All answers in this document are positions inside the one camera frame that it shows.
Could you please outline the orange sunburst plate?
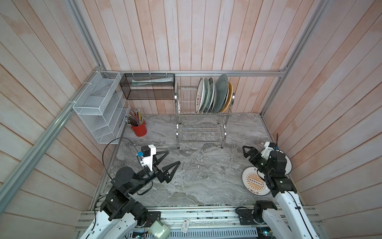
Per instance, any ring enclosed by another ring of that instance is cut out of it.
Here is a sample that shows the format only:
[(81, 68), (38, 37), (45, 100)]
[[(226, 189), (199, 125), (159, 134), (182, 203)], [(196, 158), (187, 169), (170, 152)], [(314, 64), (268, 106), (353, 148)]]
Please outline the orange sunburst plate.
[(264, 181), (265, 176), (256, 167), (247, 167), (242, 172), (242, 183), (243, 186), (250, 193), (256, 196), (267, 196), (271, 193), (266, 182)]
[(200, 79), (197, 93), (196, 93), (196, 113), (198, 114), (203, 106), (204, 98), (206, 93), (205, 81), (203, 78)]

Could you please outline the white black-rimmed plate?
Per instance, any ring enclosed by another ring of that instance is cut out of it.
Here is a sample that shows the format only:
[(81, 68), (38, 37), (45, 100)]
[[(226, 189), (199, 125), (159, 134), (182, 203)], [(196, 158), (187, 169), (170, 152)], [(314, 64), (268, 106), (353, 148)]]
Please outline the white black-rimmed plate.
[(286, 167), (285, 167), (285, 175), (289, 175), (292, 171), (292, 162), (290, 160), (290, 158), (287, 156), (287, 154), (285, 153), (285, 159), (287, 161), (286, 163)]

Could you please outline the steel dish rack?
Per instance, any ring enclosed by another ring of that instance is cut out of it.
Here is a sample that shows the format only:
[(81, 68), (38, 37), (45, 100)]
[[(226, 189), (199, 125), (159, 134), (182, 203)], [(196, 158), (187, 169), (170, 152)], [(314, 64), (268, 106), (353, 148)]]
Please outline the steel dish rack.
[(177, 148), (181, 143), (214, 143), (224, 148), (227, 138), (227, 123), (232, 115), (235, 95), (229, 100), (230, 104), (222, 113), (197, 114), (195, 96), (197, 87), (176, 86), (175, 116)]

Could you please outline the cream floral plate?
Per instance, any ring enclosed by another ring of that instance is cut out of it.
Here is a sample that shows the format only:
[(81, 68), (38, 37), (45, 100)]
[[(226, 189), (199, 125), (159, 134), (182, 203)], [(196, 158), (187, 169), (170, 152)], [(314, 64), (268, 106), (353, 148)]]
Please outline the cream floral plate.
[(228, 102), (228, 98), (229, 98), (229, 89), (227, 90), (227, 94), (226, 94), (226, 97), (225, 97), (225, 102), (224, 102), (223, 107), (222, 107), (222, 109), (220, 111), (221, 113), (225, 112), (225, 110), (226, 110), (226, 105), (227, 105), (227, 102)]

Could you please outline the yellow woven round tray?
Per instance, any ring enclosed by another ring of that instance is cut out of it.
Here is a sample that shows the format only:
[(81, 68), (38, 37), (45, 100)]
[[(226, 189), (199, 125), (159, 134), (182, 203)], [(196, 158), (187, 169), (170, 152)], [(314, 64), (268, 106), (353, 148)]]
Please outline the yellow woven round tray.
[(228, 82), (228, 89), (229, 89), (229, 98), (228, 98), (228, 102), (227, 102), (227, 105), (226, 105), (225, 112), (229, 108), (229, 106), (231, 104), (232, 96), (233, 96), (233, 85), (232, 85), (232, 83), (230, 81)]

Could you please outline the pale green glass plate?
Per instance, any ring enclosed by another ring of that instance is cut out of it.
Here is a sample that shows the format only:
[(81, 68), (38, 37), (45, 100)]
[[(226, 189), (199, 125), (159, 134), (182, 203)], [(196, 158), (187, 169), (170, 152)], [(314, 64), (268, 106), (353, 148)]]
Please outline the pale green glass plate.
[(221, 111), (226, 95), (228, 92), (228, 76), (226, 74), (222, 74), (216, 84), (215, 84), (215, 97), (214, 104), (212, 108), (212, 113), (216, 114)]

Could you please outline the green rimmed white plate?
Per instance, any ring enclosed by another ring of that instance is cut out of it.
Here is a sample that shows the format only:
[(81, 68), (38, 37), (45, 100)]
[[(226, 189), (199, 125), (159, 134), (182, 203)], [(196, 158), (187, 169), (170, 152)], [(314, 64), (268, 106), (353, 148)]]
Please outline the green rimmed white plate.
[(214, 101), (214, 95), (215, 95), (215, 82), (214, 82), (214, 79), (212, 77), (209, 79), (209, 83), (210, 83), (210, 102), (209, 102), (209, 107), (208, 107), (207, 112), (211, 113), (212, 105), (213, 105), (213, 101)]

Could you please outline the pale green flower plate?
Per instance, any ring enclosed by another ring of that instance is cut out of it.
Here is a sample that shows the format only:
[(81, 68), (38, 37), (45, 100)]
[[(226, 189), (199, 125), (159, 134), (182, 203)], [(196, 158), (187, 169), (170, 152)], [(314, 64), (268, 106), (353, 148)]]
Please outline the pale green flower plate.
[(205, 108), (207, 107), (208, 99), (209, 99), (209, 93), (210, 93), (210, 83), (209, 83), (209, 79), (208, 79), (208, 78), (205, 78), (205, 79), (204, 79), (204, 83), (205, 83), (205, 97), (204, 97), (204, 102), (203, 102), (203, 106), (202, 106), (202, 109), (201, 109), (201, 112), (202, 112), (202, 113), (205, 112)]

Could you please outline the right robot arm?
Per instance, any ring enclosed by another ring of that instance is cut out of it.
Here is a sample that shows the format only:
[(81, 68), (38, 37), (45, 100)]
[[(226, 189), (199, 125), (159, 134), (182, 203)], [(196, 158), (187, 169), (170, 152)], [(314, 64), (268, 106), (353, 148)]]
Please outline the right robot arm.
[(258, 200), (252, 213), (254, 221), (266, 224), (277, 239), (318, 239), (319, 235), (304, 211), (293, 182), (286, 176), (287, 155), (272, 142), (267, 142), (262, 152), (251, 146), (243, 146), (242, 149), (256, 172), (264, 175), (262, 180), (287, 220), (285, 222), (281, 218), (272, 201)]

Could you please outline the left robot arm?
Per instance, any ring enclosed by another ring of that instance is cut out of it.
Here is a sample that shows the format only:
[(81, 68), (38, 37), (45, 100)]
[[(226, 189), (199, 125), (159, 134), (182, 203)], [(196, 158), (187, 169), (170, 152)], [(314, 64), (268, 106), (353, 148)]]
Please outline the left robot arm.
[(111, 190), (81, 238), (123, 239), (137, 226), (146, 229), (152, 225), (155, 220), (149, 215), (148, 209), (132, 196), (155, 178), (161, 183), (172, 181), (181, 165), (180, 161), (158, 168), (168, 154), (167, 150), (157, 152), (153, 145), (145, 146), (142, 152), (136, 154), (143, 167), (141, 171), (136, 173), (128, 166), (120, 168), (111, 180)]

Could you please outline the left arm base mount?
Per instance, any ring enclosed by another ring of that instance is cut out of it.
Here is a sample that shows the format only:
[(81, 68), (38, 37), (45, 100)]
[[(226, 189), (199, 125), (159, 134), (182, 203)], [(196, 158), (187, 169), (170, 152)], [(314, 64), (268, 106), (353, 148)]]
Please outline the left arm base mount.
[(160, 211), (149, 211), (146, 215), (146, 227), (151, 227), (154, 222), (161, 219)]

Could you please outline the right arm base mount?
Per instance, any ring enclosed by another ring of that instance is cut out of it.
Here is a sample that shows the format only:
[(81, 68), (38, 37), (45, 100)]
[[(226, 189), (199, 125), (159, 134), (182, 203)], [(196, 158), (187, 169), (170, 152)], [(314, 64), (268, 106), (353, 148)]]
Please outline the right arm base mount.
[(256, 219), (254, 209), (238, 207), (235, 209), (235, 213), (239, 217), (240, 225), (261, 225), (264, 223), (261, 219)]

